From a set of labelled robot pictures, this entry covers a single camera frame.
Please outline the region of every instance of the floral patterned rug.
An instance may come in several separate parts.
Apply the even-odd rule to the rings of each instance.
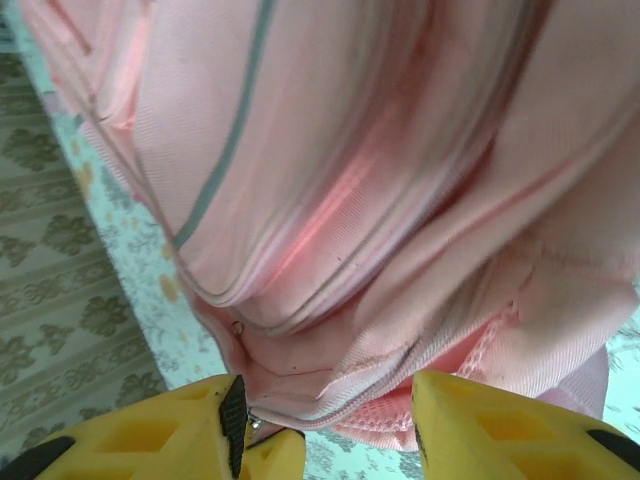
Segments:
[[[0,53],[0,465],[165,388],[20,60]]]

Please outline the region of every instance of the black rubber pad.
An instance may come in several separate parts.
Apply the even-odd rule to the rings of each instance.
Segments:
[[[74,443],[71,437],[58,437],[33,447],[0,470],[0,480],[35,480]]]
[[[589,430],[587,433],[620,460],[640,472],[640,445],[630,438],[606,430]]]
[[[240,375],[231,384],[218,412],[222,434],[229,442],[229,468],[233,478],[237,479],[240,477],[240,468],[242,467],[244,435],[248,419],[244,380]]]

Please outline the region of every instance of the green floral pattern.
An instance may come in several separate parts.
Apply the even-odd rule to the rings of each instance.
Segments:
[[[127,305],[119,297],[93,297],[82,312],[80,326],[101,337],[110,337],[127,321]]]
[[[106,415],[111,413],[110,408],[81,408],[78,412],[83,422],[91,420],[92,418],[99,417],[100,415]]]
[[[57,325],[40,325],[40,331],[43,334],[42,340],[37,343],[38,347],[46,346],[49,348],[51,355],[57,355],[64,347],[69,335],[73,333],[73,327],[59,327]]]
[[[55,163],[60,159],[58,146],[51,135],[32,133],[26,128],[16,128],[0,153],[32,172],[40,172],[47,164]]]
[[[35,242],[0,235],[0,258],[6,258],[9,261],[9,266],[15,268],[27,258],[27,255],[35,246]]]
[[[85,223],[85,218],[68,215],[53,217],[42,237],[44,245],[68,256],[79,254],[93,240],[93,228]]]
[[[11,385],[18,379],[20,370],[33,365],[32,350],[32,346],[25,344],[24,336],[8,340],[0,337],[0,385]]]
[[[145,398],[153,397],[164,390],[160,379],[154,377],[151,372],[141,376],[128,375],[120,388],[120,395],[116,400],[116,407],[123,408]]]
[[[35,447],[40,442],[42,442],[49,435],[53,435],[56,432],[59,432],[64,428],[64,422],[56,423],[49,428],[46,427],[38,427],[31,430],[27,433],[27,438],[22,444],[21,452],[29,450],[30,448]]]
[[[0,191],[0,214],[74,198],[80,200],[78,186],[73,178],[2,190]]]
[[[10,78],[20,78],[24,75],[24,67],[17,55],[0,55],[0,85],[4,85]]]

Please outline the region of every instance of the patterned floor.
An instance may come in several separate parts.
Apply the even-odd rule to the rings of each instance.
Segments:
[[[20,61],[0,54],[0,464],[164,389]]]

